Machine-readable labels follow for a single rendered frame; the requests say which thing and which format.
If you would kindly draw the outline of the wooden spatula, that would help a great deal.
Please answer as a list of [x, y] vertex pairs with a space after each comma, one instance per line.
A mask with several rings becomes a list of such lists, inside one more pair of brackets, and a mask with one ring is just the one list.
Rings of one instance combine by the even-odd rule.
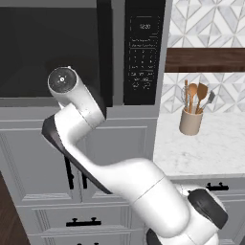
[[197, 103], [197, 106], [196, 106], [195, 113], [198, 113], [201, 100], [203, 100], [207, 96], [207, 93], [208, 93], [208, 86], [203, 84], [203, 83], [199, 83], [198, 87], [197, 87], [198, 103]]

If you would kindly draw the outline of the grey cupboard door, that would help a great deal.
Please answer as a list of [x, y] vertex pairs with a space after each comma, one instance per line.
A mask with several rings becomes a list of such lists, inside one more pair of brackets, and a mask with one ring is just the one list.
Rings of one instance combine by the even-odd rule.
[[81, 202], [78, 171], [71, 167], [70, 189], [64, 157], [40, 128], [0, 130], [0, 150], [1, 170], [17, 206]]
[[229, 219], [218, 233], [220, 245], [240, 245], [245, 236], [245, 200], [223, 202]]
[[78, 142], [78, 148], [95, 164], [106, 166], [145, 156], [146, 127], [99, 127]]

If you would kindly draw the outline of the wooden spoon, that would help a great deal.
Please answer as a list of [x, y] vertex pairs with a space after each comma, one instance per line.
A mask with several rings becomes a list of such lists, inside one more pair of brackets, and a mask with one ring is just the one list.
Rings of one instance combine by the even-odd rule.
[[196, 94], [197, 94], [197, 85], [195, 83], [191, 83], [189, 85], [189, 112], [192, 111], [193, 97]]

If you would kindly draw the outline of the grey drawer front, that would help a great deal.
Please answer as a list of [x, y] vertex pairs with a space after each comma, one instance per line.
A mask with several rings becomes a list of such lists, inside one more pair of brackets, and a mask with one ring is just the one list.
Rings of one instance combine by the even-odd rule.
[[[55, 234], [86, 231], [139, 230], [143, 221], [128, 205], [18, 207], [27, 234]], [[100, 226], [66, 227], [73, 218], [88, 221], [96, 217]]]
[[220, 182], [229, 186], [229, 190], [212, 191], [220, 200], [245, 200], [245, 178], [207, 178], [207, 179], [182, 179], [173, 180], [173, 183], [197, 185], [205, 188], [208, 183], [217, 186]]
[[141, 231], [122, 234], [77, 234], [64, 236], [29, 235], [31, 245], [77, 245], [99, 242], [100, 245], [144, 245]]

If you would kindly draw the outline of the grey metal spatula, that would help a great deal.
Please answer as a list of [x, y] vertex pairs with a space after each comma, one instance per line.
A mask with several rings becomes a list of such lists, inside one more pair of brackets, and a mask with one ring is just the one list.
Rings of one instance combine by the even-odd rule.
[[215, 97], [215, 93], [213, 91], [210, 92], [210, 95], [208, 97], [208, 100], [205, 102], [205, 104], [201, 107], [201, 111], [204, 111], [205, 107], [209, 104], [212, 103], [213, 99]]

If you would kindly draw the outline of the metal whisk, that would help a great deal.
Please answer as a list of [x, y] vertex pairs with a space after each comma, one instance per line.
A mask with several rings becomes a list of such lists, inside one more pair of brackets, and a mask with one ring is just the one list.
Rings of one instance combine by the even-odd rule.
[[185, 79], [185, 85], [182, 89], [182, 101], [185, 104], [184, 110], [189, 112], [189, 83], [187, 79]]

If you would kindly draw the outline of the black microwave door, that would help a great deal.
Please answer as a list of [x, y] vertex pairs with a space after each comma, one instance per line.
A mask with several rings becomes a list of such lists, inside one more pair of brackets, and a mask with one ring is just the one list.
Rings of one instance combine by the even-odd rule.
[[70, 66], [110, 106], [112, 48], [111, 0], [0, 0], [0, 98], [48, 98]]

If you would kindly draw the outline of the beige utensil pot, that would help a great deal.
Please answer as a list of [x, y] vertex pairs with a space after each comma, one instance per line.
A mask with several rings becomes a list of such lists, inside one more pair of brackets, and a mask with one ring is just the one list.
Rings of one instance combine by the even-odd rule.
[[196, 107], [192, 107], [192, 111], [189, 113], [185, 109], [182, 110], [182, 115], [179, 124], [179, 130], [181, 133], [189, 136], [197, 135], [202, 122], [203, 114], [195, 114]]

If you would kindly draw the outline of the black built-in microwave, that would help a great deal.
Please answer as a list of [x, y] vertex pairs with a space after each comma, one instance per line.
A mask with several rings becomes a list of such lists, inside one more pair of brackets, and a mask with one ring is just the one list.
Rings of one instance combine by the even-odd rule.
[[111, 0], [113, 105], [152, 105], [165, 14], [165, 0]]

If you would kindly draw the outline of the dark wooden wall shelf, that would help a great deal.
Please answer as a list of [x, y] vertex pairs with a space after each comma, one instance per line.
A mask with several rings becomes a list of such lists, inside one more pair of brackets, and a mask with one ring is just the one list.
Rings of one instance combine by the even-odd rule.
[[245, 48], [168, 48], [165, 72], [245, 72]]

